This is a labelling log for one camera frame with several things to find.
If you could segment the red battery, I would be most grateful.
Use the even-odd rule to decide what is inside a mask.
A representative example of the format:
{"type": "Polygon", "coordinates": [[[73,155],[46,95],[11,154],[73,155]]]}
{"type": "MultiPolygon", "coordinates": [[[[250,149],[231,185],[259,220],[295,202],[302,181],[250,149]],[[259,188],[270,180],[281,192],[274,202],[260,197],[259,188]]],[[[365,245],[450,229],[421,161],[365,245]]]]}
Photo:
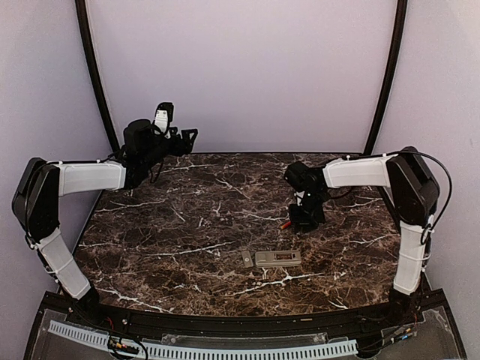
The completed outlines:
{"type": "Polygon", "coordinates": [[[291,221],[288,221],[288,222],[282,224],[280,228],[281,228],[282,230],[285,230],[285,229],[287,229],[288,227],[290,227],[291,225],[292,225],[292,222],[291,222],[291,221]]]}

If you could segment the black vertical frame post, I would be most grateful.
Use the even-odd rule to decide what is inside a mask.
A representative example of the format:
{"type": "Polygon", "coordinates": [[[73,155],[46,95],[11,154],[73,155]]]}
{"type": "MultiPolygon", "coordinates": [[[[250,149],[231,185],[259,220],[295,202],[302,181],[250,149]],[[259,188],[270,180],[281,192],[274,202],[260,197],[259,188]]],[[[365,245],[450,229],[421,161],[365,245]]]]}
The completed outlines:
{"type": "Polygon", "coordinates": [[[120,145],[110,115],[107,98],[104,92],[104,87],[98,68],[92,31],[89,23],[87,1],[75,0],[74,3],[76,8],[76,18],[79,27],[79,33],[82,41],[82,48],[88,68],[91,86],[94,92],[94,97],[97,102],[97,108],[100,113],[100,119],[102,121],[103,129],[105,131],[109,147],[111,148],[112,152],[117,152],[120,149],[120,145]]]}
{"type": "Polygon", "coordinates": [[[391,43],[388,51],[388,58],[385,65],[385,73],[382,85],[379,91],[379,97],[376,109],[373,114],[373,120],[367,136],[367,141],[363,150],[364,155],[372,155],[376,145],[380,129],[382,127],[384,115],[386,113],[389,96],[392,90],[395,72],[398,64],[398,58],[401,51],[401,42],[404,34],[404,26],[407,18],[407,0],[397,0],[397,6],[394,16],[394,25],[391,34],[391,43]]]}

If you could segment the black front rail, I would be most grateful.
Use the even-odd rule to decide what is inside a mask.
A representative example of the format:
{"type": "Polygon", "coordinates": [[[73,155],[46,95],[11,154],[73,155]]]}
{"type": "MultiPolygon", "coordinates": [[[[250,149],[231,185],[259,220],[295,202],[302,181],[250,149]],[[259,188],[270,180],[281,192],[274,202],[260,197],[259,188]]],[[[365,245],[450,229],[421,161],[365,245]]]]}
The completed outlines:
{"type": "Polygon", "coordinates": [[[114,330],[136,338],[159,339],[163,335],[187,335],[220,338],[260,338],[268,336],[326,333],[337,336],[364,337],[377,335],[392,324],[383,320],[360,320],[388,311],[387,303],[295,316],[215,317],[186,316],[143,310],[129,310],[102,304],[102,313],[114,324],[114,330]]]}

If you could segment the grey battery cover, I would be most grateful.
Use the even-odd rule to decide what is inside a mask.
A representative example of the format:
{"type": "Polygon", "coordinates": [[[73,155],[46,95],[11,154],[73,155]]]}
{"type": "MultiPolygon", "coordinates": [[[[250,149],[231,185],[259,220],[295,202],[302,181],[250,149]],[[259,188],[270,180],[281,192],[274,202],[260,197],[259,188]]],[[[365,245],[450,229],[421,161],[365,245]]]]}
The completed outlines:
{"type": "Polygon", "coordinates": [[[250,267],[254,266],[252,258],[251,258],[251,253],[248,250],[243,250],[241,252],[241,257],[242,257],[244,266],[246,268],[250,268],[250,267]]]}

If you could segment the black vertical frame post right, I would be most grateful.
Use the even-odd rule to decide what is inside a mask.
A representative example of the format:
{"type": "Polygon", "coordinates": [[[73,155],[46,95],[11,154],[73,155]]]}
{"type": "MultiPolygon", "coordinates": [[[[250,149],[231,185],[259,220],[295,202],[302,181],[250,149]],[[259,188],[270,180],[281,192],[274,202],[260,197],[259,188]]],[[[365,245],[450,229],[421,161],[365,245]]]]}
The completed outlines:
{"type": "Polygon", "coordinates": [[[391,34],[391,43],[388,51],[388,58],[385,65],[385,73],[382,85],[379,91],[379,97],[376,109],[373,114],[373,120],[367,136],[367,141],[363,150],[364,155],[372,155],[376,145],[380,129],[382,127],[384,115],[386,113],[389,96],[392,90],[395,72],[398,64],[398,58],[401,51],[401,42],[404,34],[404,26],[407,18],[407,0],[397,0],[397,6],[394,16],[394,25],[391,34]]]}

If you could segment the black vertical frame post left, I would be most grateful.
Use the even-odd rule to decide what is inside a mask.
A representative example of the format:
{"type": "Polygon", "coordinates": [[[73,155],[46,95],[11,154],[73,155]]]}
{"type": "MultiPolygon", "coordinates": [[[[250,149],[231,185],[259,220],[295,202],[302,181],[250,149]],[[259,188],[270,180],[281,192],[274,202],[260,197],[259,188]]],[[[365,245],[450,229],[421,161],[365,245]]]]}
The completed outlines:
{"type": "Polygon", "coordinates": [[[105,131],[109,147],[111,148],[112,152],[117,152],[120,149],[120,145],[110,115],[107,98],[104,92],[104,87],[98,68],[92,31],[89,23],[87,1],[75,0],[74,3],[76,8],[76,18],[79,27],[79,33],[82,41],[82,48],[88,68],[91,86],[94,92],[94,97],[97,102],[97,108],[100,113],[100,119],[102,121],[103,129],[105,131]]]}

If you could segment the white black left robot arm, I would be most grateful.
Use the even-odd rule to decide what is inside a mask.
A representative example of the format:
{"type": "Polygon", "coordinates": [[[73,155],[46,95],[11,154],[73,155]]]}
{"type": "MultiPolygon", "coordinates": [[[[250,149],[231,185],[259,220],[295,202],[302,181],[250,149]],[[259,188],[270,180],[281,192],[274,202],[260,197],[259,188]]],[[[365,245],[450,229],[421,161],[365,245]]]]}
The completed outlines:
{"type": "Polygon", "coordinates": [[[103,160],[47,161],[33,157],[27,163],[12,200],[28,246],[37,252],[47,273],[73,300],[77,316],[90,327],[106,320],[99,295],[82,273],[62,237],[59,222],[61,197],[89,191],[137,188],[150,178],[152,168],[167,156],[192,152],[197,129],[179,130],[138,119],[124,129],[124,145],[103,160]]]}

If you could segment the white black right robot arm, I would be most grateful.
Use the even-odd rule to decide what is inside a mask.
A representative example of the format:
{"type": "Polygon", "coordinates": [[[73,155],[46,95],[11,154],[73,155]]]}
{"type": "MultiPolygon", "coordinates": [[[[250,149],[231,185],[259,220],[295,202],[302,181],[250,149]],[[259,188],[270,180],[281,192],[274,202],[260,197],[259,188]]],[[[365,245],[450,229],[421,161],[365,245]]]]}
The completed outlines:
{"type": "Polygon", "coordinates": [[[283,175],[296,196],[289,205],[289,221],[296,231],[315,230],[326,220],[323,205],[332,198],[331,189],[388,188],[400,225],[393,289],[410,296],[419,288],[431,236],[445,212],[437,207],[440,185],[426,163],[433,159],[410,146],[386,154],[346,155],[318,167],[292,163],[283,175]]]}

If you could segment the white remote control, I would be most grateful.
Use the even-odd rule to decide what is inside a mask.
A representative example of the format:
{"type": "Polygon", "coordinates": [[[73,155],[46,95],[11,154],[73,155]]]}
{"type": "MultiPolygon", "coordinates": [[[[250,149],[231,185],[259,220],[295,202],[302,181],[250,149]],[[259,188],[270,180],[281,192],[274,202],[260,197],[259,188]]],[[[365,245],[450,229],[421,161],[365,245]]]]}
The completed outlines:
{"type": "Polygon", "coordinates": [[[302,263],[298,250],[257,251],[254,259],[260,268],[294,267],[302,263]]]}

